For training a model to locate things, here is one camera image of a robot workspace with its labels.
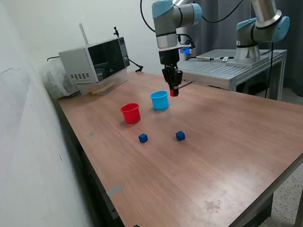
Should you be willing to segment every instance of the blue light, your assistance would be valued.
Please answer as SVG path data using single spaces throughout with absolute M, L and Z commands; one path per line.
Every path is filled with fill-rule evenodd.
M 189 47 L 183 47 L 183 48 L 181 48 L 180 49 L 180 53 L 189 54 L 190 53 Z

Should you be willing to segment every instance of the white wall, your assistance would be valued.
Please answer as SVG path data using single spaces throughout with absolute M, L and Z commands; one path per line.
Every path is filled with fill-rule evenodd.
M 1 2 L 0 30 L 0 226 L 93 226 L 52 102 Z
M 144 24 L 139 0 L 1 0 L 39 69 L 48 57 L 90 43 L 111 39 L 117 26 L 125 37 L 130 59 L 144 71 L 161 74 L 155 34 Z M 143 0 L 144 16 L 153 27 L 152 3 Z

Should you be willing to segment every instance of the blue cube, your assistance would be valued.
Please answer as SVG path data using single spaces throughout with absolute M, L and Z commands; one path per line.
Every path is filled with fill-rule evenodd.
M 147 135 L 142 133 L 140 136 L 139 136 L 139 140 L 141 143 L 145 143 L 146 141 L 148 141 L 148 138 L 147 138 Z
M 176 137 L 177 137 L 177 140 L 179 140 L 179 141 L 185 140 L 185 134 L 182 131 L 178 131 L 176 133 Z

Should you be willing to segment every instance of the gray curtain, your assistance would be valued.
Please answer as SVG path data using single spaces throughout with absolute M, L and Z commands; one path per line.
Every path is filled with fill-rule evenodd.
M 203 10 L 206 19 L 216 21 L 231 12 L 240 0 L 196 0 Z M 303 52 L 303 1 L 276 0 L 276 6 L 283 15 L 290 17 L 291 24 L 286 38 L 275 44 L 275 49 L 287 49 L 284 86 L 290 87 L 297 95 L 303 96 L 303 64 L 300 54 Z M 255 17 L 250 0 L 244 0 L 238 9 L 227 19 L 219 23 L 208 23 L 188 28 L 186 32 L 192 36 L 196 44 L 196 54 L 213 49 L 236 48 L 236 25 L 240 21 Z M 270 49 L 269 44 L 260 44 L 260 49 Z

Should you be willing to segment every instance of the floor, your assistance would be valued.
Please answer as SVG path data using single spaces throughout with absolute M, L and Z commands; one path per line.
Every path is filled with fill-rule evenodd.
M 284 88 L 282 101 L 303 105 L 303 97 Z M 293 227 L 303 188 L 303 164 L 274 193 L 272 215 L 261 227 Z

